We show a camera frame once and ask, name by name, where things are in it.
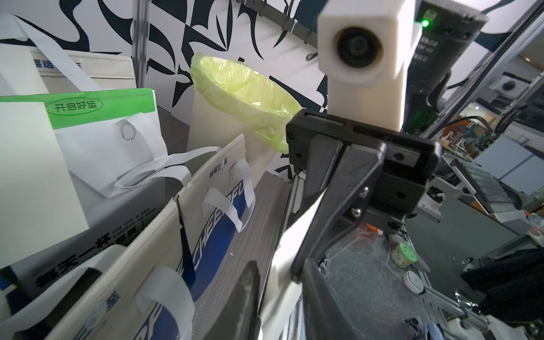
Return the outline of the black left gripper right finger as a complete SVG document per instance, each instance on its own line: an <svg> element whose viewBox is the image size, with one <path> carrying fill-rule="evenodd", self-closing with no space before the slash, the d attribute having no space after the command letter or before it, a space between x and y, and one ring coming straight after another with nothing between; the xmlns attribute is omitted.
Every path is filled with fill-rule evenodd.
<svg viewBox="0 0 544 340"><path fill-rule="evenodd" d="M301 281L306 339L359 339L313 260L305 261Z"/></svg>

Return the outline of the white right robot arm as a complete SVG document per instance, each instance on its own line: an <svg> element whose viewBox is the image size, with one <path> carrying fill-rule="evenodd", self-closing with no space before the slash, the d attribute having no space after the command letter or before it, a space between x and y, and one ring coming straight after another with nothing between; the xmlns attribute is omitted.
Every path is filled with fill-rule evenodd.
<svg viewBox="0 0 544 340"><path fill-rule="evenodd" d="M426 193L437 142L403 132L474 41L487 17L455 1L328 1L317 19L326 113L286 126L290 163L305 172L303 208L315 212L290 276L368 220L393 233Z"/></svg>

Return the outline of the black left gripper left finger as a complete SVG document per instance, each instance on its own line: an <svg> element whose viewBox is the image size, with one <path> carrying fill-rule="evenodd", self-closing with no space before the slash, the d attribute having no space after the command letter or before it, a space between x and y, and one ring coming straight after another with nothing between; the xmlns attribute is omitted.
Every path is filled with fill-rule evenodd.
<svg viewBox="0 0 544 340"><path fill-rule="evenodd" d="M258 339L259 286L260 274L257 263L250 261L204 339Z"/></svg>

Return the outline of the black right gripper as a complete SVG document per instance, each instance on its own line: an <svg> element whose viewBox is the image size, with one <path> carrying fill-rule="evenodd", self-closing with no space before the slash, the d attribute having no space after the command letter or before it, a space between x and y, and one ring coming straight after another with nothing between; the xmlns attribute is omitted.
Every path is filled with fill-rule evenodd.
<svg viewBox="0 0 544 340"><path fill-rule="evenodd" d="M291 267L295 279L360 222L398 231L441 161L437 142L307 109L286 137L290 163L305 173L299 213L322 194Z"/></svg>

